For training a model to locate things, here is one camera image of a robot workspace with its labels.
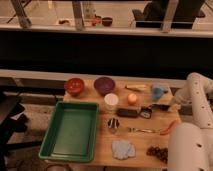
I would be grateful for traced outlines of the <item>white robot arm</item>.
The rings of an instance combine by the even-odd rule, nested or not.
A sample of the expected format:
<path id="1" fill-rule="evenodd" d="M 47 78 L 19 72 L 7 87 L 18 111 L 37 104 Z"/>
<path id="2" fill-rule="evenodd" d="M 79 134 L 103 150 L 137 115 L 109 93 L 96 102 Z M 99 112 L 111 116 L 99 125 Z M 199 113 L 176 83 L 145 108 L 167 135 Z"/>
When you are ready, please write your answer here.
<path id="1" fill-rule="evenodd" d="M 213 111 L 206 94 L 213 79 L 199 73 L 187 76 L 171 104 L 191 101 L 194 123 L 182 122 L 172 129 L 168 141 L 168 171 L 210 171 L 213 167 Z"/>

